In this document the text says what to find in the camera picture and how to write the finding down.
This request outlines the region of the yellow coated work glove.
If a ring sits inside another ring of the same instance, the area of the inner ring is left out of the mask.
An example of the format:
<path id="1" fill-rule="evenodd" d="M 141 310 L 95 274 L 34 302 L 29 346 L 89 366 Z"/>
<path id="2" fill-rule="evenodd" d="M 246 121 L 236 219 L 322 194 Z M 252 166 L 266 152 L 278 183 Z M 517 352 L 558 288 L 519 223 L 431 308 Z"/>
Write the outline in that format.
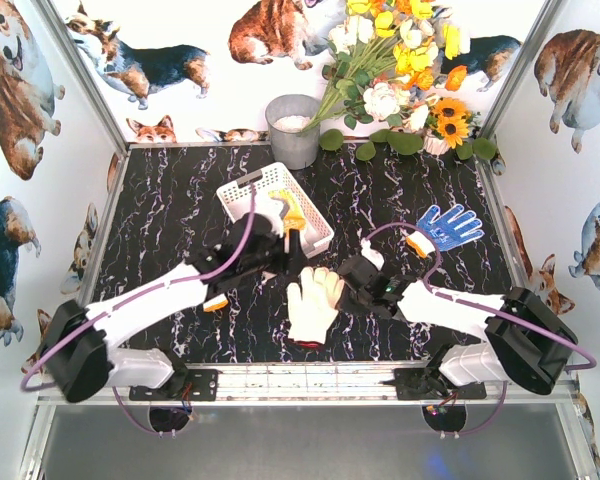
<path id="1" fill-rule="evenodd" d="M 284 230 L 303 231 L 307 227 L 307 220 L 296 195 L 288 189 L 273 190 L 268 193 L 269 198 L 282 203 L 280 213 Z"/>

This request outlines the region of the cream glove red cuff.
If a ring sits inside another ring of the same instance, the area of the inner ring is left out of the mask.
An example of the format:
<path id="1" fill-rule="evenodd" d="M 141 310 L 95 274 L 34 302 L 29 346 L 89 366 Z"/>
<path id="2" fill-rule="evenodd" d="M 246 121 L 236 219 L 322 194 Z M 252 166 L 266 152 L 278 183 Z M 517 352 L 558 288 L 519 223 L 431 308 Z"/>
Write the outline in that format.
<path id="1" fill-rule="evenodd" d="M 290 321 L 288 338 L 294 343 L 310 347 L 324 345 L 327 331 L 338 315 L 337 309 L 320 309 L 305 302 L 300 282 L 288 286 L 287 298 Z"/>

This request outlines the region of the white plastic storage basket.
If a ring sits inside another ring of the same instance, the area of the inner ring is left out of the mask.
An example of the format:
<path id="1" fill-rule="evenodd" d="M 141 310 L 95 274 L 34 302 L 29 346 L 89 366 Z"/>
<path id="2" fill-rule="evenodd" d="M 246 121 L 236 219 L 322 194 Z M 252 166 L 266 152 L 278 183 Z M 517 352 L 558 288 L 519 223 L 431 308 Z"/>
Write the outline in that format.
<path id="1" fill-rule="evenodd" d="M 216 196 L 231 221 L 236 222 L 249 213 L 252 190 L 255 190 L 255 213 L 268 218 L 273 224 L 274 232 L 281 236 L 284 230 L 280 216 L 282 203 L 270 199 L 268 195 L 270 191 L 278 189 L 291 190 L 298 198 L 306 217 L 306 228 L 310 231 L 314 250 L 305 255 L 311 259 L 325 252 L 334 237 L 333 228 L 282 163 L 276 162 L 262 167 L 238 180 L 222 185 L 216 190 Z"/>

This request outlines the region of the cream knit glove pair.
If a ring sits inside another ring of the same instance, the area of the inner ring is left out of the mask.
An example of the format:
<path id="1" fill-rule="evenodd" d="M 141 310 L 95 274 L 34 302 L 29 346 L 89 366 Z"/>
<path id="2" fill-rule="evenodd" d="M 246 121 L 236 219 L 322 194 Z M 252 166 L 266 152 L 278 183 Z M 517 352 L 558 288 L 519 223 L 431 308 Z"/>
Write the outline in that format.
<path id="1" fill-rule="evenodd" d="M 305 267 L 300 274 L 302 298 L 320 309 L 336 310 L 344 290 L 344 280 L 326 267 Z"/>

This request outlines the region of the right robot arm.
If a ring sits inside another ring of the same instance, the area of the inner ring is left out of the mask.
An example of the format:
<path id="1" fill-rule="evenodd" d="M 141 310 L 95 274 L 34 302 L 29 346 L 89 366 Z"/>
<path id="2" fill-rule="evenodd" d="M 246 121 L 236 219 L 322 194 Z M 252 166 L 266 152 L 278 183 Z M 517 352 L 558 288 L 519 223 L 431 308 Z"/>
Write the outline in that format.
<path id="1" fill-rule="evenodd" d="M 510 381 L 537 395 L 550 394 L 577 344 L 575 334 L 526 288 L 473 294 L 433 286 L 412 275 L 387 275 L 380 254 L 364 247 L 338 268 L 346 287 L 339 302 L 348 313 L 429 324 L 476 338 L 435 354 L 448 386 Z"/>

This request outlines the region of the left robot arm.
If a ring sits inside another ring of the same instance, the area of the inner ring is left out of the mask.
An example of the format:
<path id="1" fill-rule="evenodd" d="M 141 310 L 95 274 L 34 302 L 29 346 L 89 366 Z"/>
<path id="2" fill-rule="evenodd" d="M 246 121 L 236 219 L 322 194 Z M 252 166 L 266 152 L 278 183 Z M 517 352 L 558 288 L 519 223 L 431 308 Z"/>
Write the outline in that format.
<path id="1" fill-rule="evenodd" d="M 296 228 L 276 231 L 265 216 L 246 214 L 223 242 L 188 254 L 145 285 L 85 307 L 75 301 L 61 305 L 40 359 L 69 403 L 105 387 L 144 387 L 174 398 L 188 387 L 186 365 L 172 353 L 130 349 L 125 342 L 177 312 L 211 304 L 244 279 L 299 274 L 308 263 L 301 239 Z"/>

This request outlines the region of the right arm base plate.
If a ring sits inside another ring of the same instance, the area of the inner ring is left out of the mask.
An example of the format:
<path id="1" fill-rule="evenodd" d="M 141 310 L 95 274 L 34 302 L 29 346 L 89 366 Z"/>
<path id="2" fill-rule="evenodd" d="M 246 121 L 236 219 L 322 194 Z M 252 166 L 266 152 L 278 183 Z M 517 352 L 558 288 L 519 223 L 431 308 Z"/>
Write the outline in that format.
<path id="1" fill-rule="evenodd" d="M 482 400 L 487 397 L 481 383 L 455 386 L 438 371 L 427 368 L 397 368 L 391 380 L 382 385 L 395 388 L 399 400 L 445 400 L 451 396 L 459 400 Z"/>

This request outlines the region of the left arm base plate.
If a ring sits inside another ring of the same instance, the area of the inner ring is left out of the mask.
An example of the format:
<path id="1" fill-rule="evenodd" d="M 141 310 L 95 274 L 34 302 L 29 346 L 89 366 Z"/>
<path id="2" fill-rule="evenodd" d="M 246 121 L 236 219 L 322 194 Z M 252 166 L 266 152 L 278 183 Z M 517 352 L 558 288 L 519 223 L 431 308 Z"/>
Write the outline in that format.
<path id="1" fill-rule="evenodd" d="M 219 371 L 217 369 L 186 368 L 176 372 L 163 386 L 150 389 L 136 386 L 129 390 L 132 401 L 216 400 Z"/>

